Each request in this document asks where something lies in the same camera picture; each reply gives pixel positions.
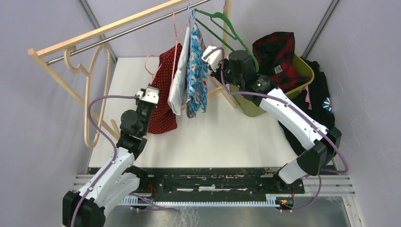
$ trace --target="laundry basket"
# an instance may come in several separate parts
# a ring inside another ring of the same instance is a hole
[[[306,62],[302,60],[301,57],[299,57],[297,54],[294,54],[294,58],[292,59],[292,66],[297,70],[300,75],[309,77],[310,80],[307,83],[287,92],[286,95],[290,99],[296,98],[301,93],[302,89],[309,85],[314,79],[314,72],[311,67],[309,67],[309,65],[306,64]],[[238,91],[238,88],[236,86],[230,85],[230,91],[236,92]],[[260,107],[257,107],[253,102],[246,100],[242,95],[234,95],[234,99],[237,101],[244,114],[249,117],[256,117],[265,112]]]

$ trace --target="hanging clothes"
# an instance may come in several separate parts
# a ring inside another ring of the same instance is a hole
[[[206,46],[202,34],[195,23],[191,30],[190,56],[187,67],[187,117],[193,118],[196,112],[206,112],[208,104],[208,65],[202,61]]]
[[[319,63],[316,61],[310,62],[308,60],[304,61],[312,68],[314,71],[314,80],[309,84],[309,95],[310,95],[310,105],[312,109],[309,109],[309,103],[305,102],[305,98],[308,95],[306,90],[303,90],[292,102],[297,105],[302,111],[304,111],[308,116],[312,117],[314,120],[320,124],[326,126],[328,129],[334,127],[335,119],[330,102],[329,88],[327,87],[327,80],[324,72],[320,72]],[[294,152],[299,156],[304,151],[305,148],[302,147],[298,139],[288,130],[283,124],[280,123],[283,128],[286,139],[291,145]]]
[[[301,76],[292,66],[295,38],[293,32],[275,32],[256,40],[252,52],[259,63],[259,73],[271,76],[284,92],[291,91],[310,78]]]
[[[177,45],[177,55],[181,54],[182,48],[181,44]],[[148,129],[148,132],[152,134],[162,134],[177,128],[175,114],[167,103],[173,64],[175,64],[175,68],[178,64],[178,58],[174,62],[174,53],[175,46],[159,56],[159,70],[150,84],[159,89],[159,102],[156,110],[152,113]]]
[[[186,68],[188,64],[188,52],[190,42],[190,29],[185,30],[185,39],[183,50],[178,60],[177,71],[175,72],[173,83],[170,88],[170,96],[168,97],[168,105],[176,115],[181,115],[181,105],[183,104],[184,87],[186,79]]]

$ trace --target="clothing tag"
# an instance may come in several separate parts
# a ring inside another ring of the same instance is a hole
[[[274,72],[276,73],[276,74],[279,74],[279,73],[281,73],[283,71],[283,69],[281,68],[281,66],[279,65],[279,66],[276,66],[275,68],[274,68]]]

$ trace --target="gray floor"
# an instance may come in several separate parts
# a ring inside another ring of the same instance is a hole
[[[309,198],[296,198],[296,207]],[[137,214],[127,206],[118,206],[109,215],[105,227],[349,227],[341,198],[319,198],[311,207],[280,214],[275,208],[182,207],[177,211]]]

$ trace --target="red polka dot garment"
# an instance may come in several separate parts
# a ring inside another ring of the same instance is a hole
[[[175,46],[167,52],[159,56],[159,66],[161,68],[157,71],[155,78],[150,84],[152,87],[159,89],[159,102],[156,110],[153,111],[150,118],[148,132],[152,134],[162,134],[177,128],[177,121],[175,114],[168,105],[168,94],[170,93],[171,75],[173,73],[173,62],[175,65],[174,70],[177,71],[177,64],[183,46],[177,45],[177,57],[174,62]]]

